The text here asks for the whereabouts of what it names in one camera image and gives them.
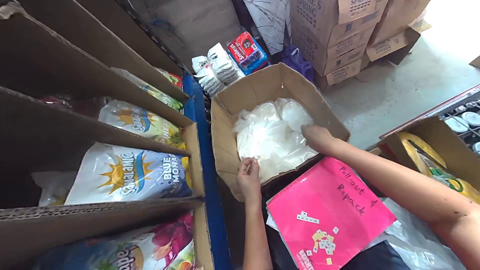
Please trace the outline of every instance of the stacked cardboard box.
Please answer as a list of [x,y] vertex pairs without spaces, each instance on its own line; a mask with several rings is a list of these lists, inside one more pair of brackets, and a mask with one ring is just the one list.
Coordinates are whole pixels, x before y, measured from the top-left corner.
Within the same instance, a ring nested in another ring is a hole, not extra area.
[[[5,116],[0,121],[0,137],[7,142],[0,166],[8,190],[0,198],[0,243],[8,247],[0,257],[3,268],[31,269],[35,256],[55,246],[193,210],[197,264],[213,269],[201,198],[204,183],[196,123],[109,67],[127,69],[181,102],[189,96],[78,2],[21,0],[21,4],[25,9],[15,1],[0,6],[0,113]],[[174,65],[168,68],[159,62],[158,67],[175,72]],[[55,94],[110,96],[154,112],[183,128],[186,149],[172,148],[35,98]],[[95,142],[189,156],[193,195],[37,207],[38,187],[29,174],[77,170]]]
[[367,46],[370,60],[375,61],[405,47],[409,51],[420,34],[408,25],[422,14],[429,2],[430,0],[389,0]]
[[388,0],[294,0],[292,44],[329,85],[360,71],[361,57]]

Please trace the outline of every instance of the concrete floor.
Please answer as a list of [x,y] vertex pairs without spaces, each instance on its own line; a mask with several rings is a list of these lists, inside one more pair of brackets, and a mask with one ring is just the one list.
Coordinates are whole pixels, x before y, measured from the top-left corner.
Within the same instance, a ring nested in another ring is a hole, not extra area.
[[480,55],[477,10],[478,0],[432,0],[425,16],[432,28],[400,65],[379,61],[324,93],[352,132],[351,144],[369,148],[384,133],[480,84],[480,70],[468,64]]

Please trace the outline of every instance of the forearm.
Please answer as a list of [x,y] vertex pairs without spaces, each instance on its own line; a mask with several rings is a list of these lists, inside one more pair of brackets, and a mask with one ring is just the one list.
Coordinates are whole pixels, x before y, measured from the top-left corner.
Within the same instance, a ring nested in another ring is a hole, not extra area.
[[273,269],[260,203],[245,204],[243,270]]
[[346,163],[372,185],[422,220],[456,221],[478,205],[428,176],[338,140],[330,156]]

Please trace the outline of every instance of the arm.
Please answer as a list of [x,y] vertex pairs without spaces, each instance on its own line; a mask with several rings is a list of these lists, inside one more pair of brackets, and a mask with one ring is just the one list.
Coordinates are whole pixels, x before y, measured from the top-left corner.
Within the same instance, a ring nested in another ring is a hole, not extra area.
[[237,176],[237,183],[245,196],[244,270],[273,269],[262,215],[259,170],[260,166],[257,160],[247,158],[240,163]]
[[385,195],[427,222],[469,270],[480,269],[480,206],[460,193],[395,162],[304,125],[307,144],[356,170]]

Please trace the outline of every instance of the plastic lid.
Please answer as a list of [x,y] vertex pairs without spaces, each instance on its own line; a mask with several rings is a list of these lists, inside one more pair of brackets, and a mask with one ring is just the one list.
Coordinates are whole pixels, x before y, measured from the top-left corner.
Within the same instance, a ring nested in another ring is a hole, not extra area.
[[477,153],[477,154],[480,154],[480,142],[477,142],[475,143],[474,145],[472,145],[472,150]]
[[480,115],[477,113],[467,111],[462,113],[462,118],[473,126],[480,126]]
[[457,133],[464,133],[468,131],[468,123],[458,116],[450,117],[445,120],[447,124],[453,131]]

